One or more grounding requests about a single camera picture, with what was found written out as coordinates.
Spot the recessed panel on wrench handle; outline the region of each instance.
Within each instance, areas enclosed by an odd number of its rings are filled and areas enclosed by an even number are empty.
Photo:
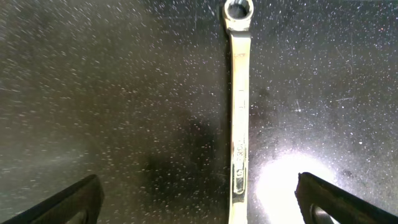
[[[249,61],[251,0],[227,0],[223,15],[231,42],[232,131],[229,223],[245,224],[248,209]]]

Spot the wrench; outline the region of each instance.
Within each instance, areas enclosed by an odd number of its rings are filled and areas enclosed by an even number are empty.
[[[227,0],[223,9],[232,59],[230,224],[248,222],[249,27],[253,9],[252,0]]]

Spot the silver wrench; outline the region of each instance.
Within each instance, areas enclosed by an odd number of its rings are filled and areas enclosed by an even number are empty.
[[[248,222],[249,27],[253,9],[251,0],[227,0],[223,9],[232,58],[230,224]]]

